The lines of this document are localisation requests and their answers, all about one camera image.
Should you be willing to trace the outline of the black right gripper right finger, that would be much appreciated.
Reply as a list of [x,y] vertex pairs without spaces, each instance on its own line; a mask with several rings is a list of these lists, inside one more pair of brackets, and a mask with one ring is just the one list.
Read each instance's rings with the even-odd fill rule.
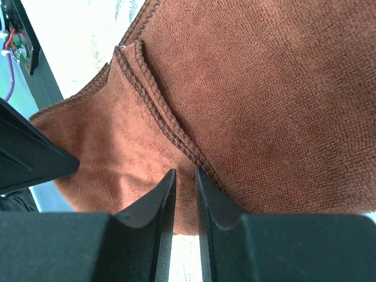
[[196,172],[204,281],[374,281],[366,216],[251,214]]

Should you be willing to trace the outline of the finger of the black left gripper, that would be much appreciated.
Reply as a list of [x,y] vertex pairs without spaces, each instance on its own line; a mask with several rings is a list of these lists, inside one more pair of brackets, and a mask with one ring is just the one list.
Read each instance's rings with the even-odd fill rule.
[[79,160],[1,100],[1,194],[76,173]]

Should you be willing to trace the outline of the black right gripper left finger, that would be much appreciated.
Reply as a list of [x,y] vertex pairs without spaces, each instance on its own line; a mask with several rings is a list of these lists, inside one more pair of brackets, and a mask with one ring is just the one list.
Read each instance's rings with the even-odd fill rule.
[[116,214],[1,213],[2,281],[167,281],[176,171]]

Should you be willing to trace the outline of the brown towel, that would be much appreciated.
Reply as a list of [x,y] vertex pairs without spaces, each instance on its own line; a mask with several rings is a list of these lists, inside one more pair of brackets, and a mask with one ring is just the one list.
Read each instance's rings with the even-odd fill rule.
[[80,161],[56,186],[117,213],[177,171],[198,232],[201,168],[252,213],[375,210],[374,1],[146,1],[109,64],[31,117]]

